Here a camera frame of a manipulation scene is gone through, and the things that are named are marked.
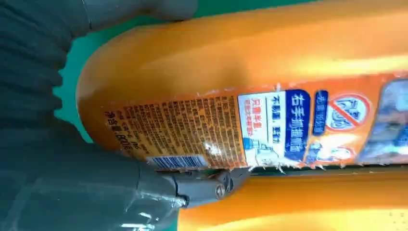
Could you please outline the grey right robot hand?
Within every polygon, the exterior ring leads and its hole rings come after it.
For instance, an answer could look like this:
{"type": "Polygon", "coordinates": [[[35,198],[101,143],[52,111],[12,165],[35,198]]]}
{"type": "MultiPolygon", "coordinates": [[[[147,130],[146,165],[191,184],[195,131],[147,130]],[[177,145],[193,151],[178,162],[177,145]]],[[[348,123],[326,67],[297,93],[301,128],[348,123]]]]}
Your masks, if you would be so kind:
{"type": "Polygon", "coordinates": [[[0,3],[0,228],[159,231],[179,210],[224,199],[250,169],[161,174],[87,143],[54,114],[74,39],[141,14],[192,18],[195,0],[3,0],[0,3]]]}

